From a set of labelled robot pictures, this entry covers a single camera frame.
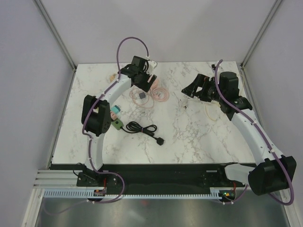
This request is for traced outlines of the pink round power strip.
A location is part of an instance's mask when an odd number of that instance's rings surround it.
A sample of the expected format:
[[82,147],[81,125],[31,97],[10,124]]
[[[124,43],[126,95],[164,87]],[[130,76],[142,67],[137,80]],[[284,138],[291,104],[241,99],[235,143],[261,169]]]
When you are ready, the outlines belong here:
[[151,89],[156,89],[158,87],[158,84],[159,84],[159,80],[155,79],[155,81],[153,82],[153,84],[151,86]]

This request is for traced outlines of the grey small cube adapter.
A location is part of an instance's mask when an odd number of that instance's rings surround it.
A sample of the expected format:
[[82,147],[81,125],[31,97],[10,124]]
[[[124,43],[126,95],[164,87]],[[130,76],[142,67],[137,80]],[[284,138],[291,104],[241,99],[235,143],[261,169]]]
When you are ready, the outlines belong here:
[[139,93],[139,97],[140,97],[140,99],[145,99],[146,94],[144,92],[141,92],[141,93]]

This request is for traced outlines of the beige cube plug adapter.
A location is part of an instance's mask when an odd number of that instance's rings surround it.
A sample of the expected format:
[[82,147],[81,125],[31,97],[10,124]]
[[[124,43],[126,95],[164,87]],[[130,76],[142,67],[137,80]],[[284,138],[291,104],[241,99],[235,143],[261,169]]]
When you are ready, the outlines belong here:
[[110,83],[111,83],[112,81],[116,80],[116,79],[117,79],[117,77],[118,77],[118,75],[117,75],[117,74],[112,74],[112,75],[109,77],[109,81],[110,81]]

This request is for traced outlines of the teal plug adapter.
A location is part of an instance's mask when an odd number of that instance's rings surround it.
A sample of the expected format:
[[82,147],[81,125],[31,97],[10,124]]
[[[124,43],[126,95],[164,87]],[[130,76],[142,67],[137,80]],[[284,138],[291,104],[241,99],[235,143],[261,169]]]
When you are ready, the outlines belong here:
[[121,108],[117,105],[114,105],[113,107],[111,107],[111,111],[114,113],[114,114],[118,114],[121,112]]

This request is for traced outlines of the green power strip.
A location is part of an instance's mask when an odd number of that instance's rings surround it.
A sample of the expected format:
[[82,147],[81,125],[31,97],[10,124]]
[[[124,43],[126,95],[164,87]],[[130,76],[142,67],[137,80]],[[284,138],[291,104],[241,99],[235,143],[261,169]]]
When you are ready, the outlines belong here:
[[123,122],[119,118],[112,120],[111,125],[118,131],[121,130],[124,126]]

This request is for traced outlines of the pink small plug adapter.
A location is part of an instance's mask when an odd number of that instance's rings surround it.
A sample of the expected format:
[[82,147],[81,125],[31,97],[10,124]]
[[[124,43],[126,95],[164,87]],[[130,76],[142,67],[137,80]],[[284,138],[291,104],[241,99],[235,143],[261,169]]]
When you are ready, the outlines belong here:
[[118,116],[114,112],[111,112],[111,119],[116,120],[117,118]]

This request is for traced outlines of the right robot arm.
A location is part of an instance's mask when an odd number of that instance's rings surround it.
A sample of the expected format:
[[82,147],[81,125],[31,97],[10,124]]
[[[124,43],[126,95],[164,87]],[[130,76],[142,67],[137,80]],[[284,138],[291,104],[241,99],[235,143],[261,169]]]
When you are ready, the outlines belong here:
[[251,104],[247,98],[240,96],[238,85],[236,73],[226,71],[220,73],[219,81],[198,74],[195,80],[181,91],[190,98],[218,102],[221,111],[242,134],[253,154],[256,167],[239,163],[227,164],[224,170],[217,174],[217,181],[222,186],[228,186],[233,181],[247,184],[256,195],[289,189],[293,198],[292,179],[296,161],[292,156],[285,156],[265,134]]

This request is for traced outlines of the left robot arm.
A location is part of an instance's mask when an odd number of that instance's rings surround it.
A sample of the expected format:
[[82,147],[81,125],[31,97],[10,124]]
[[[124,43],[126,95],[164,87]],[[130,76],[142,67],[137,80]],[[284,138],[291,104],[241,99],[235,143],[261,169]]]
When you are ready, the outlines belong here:
[[136,86],[144,92],[149,92],[157,76],[153,71],[157,62],[134,56],[132,62],[124,67],[118,66],[117,78],[114,79],[99,97],[87,95],[83,101],[81,116],[82,134],[88,137],[88,154],[86,167],[91,169],[87,180],[93,186],[99,186],[104,181],[104,175],[98,171],[103,162],[104,137],[112,122],[112,104],[129,88]]

